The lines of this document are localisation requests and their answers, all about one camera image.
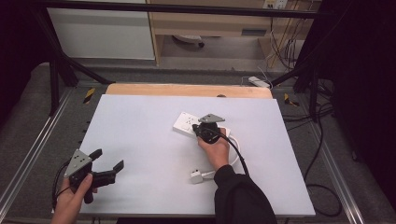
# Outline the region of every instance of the aluminum rail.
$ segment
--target aluminum rail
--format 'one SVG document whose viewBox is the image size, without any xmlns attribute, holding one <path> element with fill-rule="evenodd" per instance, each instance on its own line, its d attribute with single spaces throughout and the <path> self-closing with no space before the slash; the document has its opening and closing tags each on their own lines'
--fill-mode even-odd
<svg viewBox="0 0 396 224">
<path fill-rule="evenodd" d="M 204 7 L 182 6 L 162 4 L 137 4 L 137 3 L 113 3 L 113 2 L 87 2 L 87 1 L 63 1 L 63 0 L 35 0 L 29 4 L 33 6 L 52 8 L 71 8 L 109 11 L 140 11 L 140 12 L 170 12 L 192 13 L 212 15 L 234 15 L 251 17 L 277 17 L 277 18 L 301 18 L 301 19 L 329 19 L 335 16 L 332 12 L 314 12 L 298 10 L 281 10 L 266 8 L 247 7 Z"/>
<path fill-rule="evenodd" d="M 26 180 L 33 166 L 35 165 L 35 161 L 40 155 L 41 150 L 43 149 L 44 145 L 46 145 L 52 130 L 54 129 L 56 123 L 64 112 L 68 99 L 73 90 L 73 88 L 69 88 L 64 91 L 64 94 L 60 100 L 60 106 L 58 110 L 52 117 L 48 118 L 46 124 L 44 125 L 37 139 L 27 153 L 17 173 L 8 184 L 7 189 L 3 192 L 3 195 L 0 198 L 0 223 L 2 223 L 3 219 L 6 217 L 8 209 L 11 207 L 15 198 L 20 192 L 24 181 Z"/>
</svg>

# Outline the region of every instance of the gray floor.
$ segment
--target gray floor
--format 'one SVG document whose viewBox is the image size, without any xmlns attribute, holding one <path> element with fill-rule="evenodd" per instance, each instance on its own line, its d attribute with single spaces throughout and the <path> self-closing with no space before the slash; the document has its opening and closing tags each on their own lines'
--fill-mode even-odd
<svg viewBox="0 0 396 224">
<path fill-rule="evenodd" d="M 223 43 L 232 43 L 233 48 L 224 48 Z M 133 64 L 138 69 L 131 70 L 128 66 L 113 65 L 111 68 L 96 66 L 93 70 L 104 77 L 121 82 L 249 85 L 244 77 L 259 76 L 261 72 L 257 69 L 258 65 L 265 68 L 262 62 L 264 55 L 257 51 L 257 46 L 254 40 L 210 37 L 205 42 L 205 47 L 198 49 L 194 45 L 180 44 L 168 37 L 165 39 L 163 64 L 159 67 Z M 276 76 L 279 76 L 279 73 L 272 74 L 272 77 Z M 80 78 L 83 80 L 82 83 L 91 81 L 84 76 Z M 285 92 L 290 95 L 290 99 L 294 101 L 297 99 L 290 88 L 292 83 L 293 80 L 289 80 L 281 87 L 274 88 L 273 95 L 278 100 L 283 115 L 301 116 L 304 111 L 300 106 L 284 104 Z M 3 169 L 0 171 L 2 177 L 0 192 L 6 190 L 48 118 L 49 86 L 48 68 L 38 67 L 33 72 L 32 80 L 21 101 L 14 107 L 7 123 L 1 127 L 0 164 Z M 89 127 L 87 121 L 91 119 L 100 95 L 106 91 L 106 86 L 97 86 L 90 103 L 84 105 L 82 101 L 88 89 L 89 87 L 84 86 L 73 90 L 63 115 L 52 131 L 14 204 L 10 207 L 7 213 L 8 219 L 22 217 L 38 220 L 37 218 L 40 218 L 39 220 L 44 220 L 45 223 L 45 220 L 51 217 L 50 188 L 56 169 L 79 147 L 78 141 L 83 139 L 83 130 Z M 319 100 L 322 103 L 326 101 L 322 98 Z M 286 127 L 289 129 L 297 125 L 299 123 L 287 123 Z M 351 159 L 350 148 L 336 118 L 331 116 L 324 118 L 323 128 L 327 143 L 366 223 L 396 223 L 395 212 L 365 164 Z M 304 173 L 315 153 L 316 139 L 307 124 L 289 131 L 289 135 L 297 161 Z M 333 188 L 321 157 L 316 161 L 307 183 L 322 184 Z M 315 207 L 329 213 L 336 210 L 336 201 L 332 195 L 321 190 L 309 192 Z M 339 217 L 317 215 L 316 217 L 293 218 L 291 222 L 348 223 L 348 218 L 343 212 Z"/>
</svg>

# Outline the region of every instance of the white cable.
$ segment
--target white cable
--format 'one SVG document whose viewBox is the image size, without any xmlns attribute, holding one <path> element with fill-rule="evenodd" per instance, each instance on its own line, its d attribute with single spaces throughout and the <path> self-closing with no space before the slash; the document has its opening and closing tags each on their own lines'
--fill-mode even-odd
<svg viewBox="0 0 396 224">
<path fill-rule="evenodd" d="M 270 81 L 270 79 L 268 79 L 268 77 L 267 77 L 267 75 L 265 75 L 265 73 L 264 73 L 264 71 L 262 71 L 262 74 L 264 75 L 264 77 L 265 77 L 265 80 L 266 81 L 268 81 L 268 83 L 270 84 L 270 90 L 274 87 L 274 85 L 272 84 L 272 82 Z"/>
<path fill-rule="evenodd" d="M 236 148 L 238 149 L 239 153 L 241 153 L 241 147 L 239 146 L 238 140 L 236 140 L 236 138 L 233 137 L 232 135 L 230 135 L 228 138 L 229 138 L 230 140 L 233 140 L 233 141 L 236 143 Z M 233 160 L 233 162 L 231 162 L 230 165 L 233 166 L 238 160 L 239 160 L 239 156 L 236 155 L 235 160 Z M 202 177 L 205 178 L 207 175 L 213 175 L 215 172 L 216 172 L 216 171 L 210 171 L 210 172 L 207 172 L 207 173 L 203 173 L 203 174 L 202 174 Z"/>
</svg>

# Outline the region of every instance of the human arm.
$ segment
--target human arm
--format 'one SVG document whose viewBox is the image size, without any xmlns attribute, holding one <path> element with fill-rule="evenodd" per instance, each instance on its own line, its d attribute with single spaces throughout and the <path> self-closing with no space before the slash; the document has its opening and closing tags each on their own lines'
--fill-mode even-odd
<svg viewBox="0 0 396 224">
<path fill-rule="evenodd" d="M 87 190 L 91 187 L 91 183 L 92 174 L 88 174 L 79 185 L 76 193 L 73 193 L 70 189 L 69 179 L 64 179 L 61 189 L 66 190 L 58 197 L 51 224 L 71 224 L 76 222 L 82 200 Z"/>
<path fill-rule="evenodd" d="M 220 138 L 210 145 L 198 137 L 198 145 L 216 170 L 217 223 L 276 223 L 274 211 L 262 190 L 249 176 L 236 174 L 229 165 L 228 142 Z"/>
</svg>

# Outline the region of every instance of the human hand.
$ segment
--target human hand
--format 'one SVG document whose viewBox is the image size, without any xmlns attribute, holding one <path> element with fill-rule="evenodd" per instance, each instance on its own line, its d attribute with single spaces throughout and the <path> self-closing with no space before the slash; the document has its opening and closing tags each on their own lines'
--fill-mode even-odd
<svg viewBox="0 0 396 224">
<path fill-rule="evenodd" d="M 75 223 L 82 200 L 87 190 L 91 187 L 92 174 L 88 174 L 79 185 L 76 193 L 70 189 L 69 178 L 65 178 L 61 189 L 67 189 L 58 197 L 58 203 L 53 215 L 52 224 L 71 224 Z"/>
<path fill-rule="evenodd" d="M 225 129 L 220 128 L 220 132 L 224 135 L 226 134 Z M 224 138 L 219 138 L 219 140 L 214 144 L 206 143 L 201 137 L 197 137 L 198 146 L 200 146 L 209 158 L 210 163 L 213 165 L 217 171 L 221 166 L 229 164 L 228 154 L 230 151 L 230 145 Z"/>
</svg>

